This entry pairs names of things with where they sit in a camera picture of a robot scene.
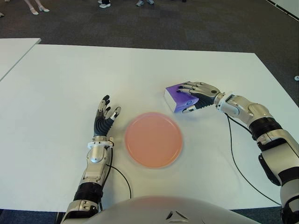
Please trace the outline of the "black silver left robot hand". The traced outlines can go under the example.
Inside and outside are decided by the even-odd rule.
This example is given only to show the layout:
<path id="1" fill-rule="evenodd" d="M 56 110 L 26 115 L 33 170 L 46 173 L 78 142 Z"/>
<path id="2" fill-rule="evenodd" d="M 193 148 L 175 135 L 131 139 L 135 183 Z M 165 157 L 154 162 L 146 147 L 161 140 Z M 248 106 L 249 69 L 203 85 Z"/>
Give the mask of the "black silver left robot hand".
<path id="1" fill-rule="evenodd" d="M 108 115 L 111 107 L 108 106 L 110 103 L 110 96 L 106 95 L 99 103 L 98 109 L 96 111 L 96 116 L 93 126 L 93 136 L 105 136 L 112 127 L 114 121 L 121 113 L 121 107 L 116 107 L 111 115 Z"/>

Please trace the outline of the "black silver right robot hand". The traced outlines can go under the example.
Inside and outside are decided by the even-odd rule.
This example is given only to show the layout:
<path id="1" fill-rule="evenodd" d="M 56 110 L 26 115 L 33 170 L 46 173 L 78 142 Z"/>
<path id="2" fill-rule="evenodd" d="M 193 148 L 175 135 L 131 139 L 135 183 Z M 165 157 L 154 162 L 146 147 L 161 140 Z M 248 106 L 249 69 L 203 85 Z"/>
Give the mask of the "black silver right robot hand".
<path id="1" fill-rule="evenodd" d="M 198 101 L 188 106 L 182 113 L 188 113 L 214 104 L 221 93 L 216 87 L 203 82 L 185 82 L 178 87 L 177 92 L 196 97 Z"/>

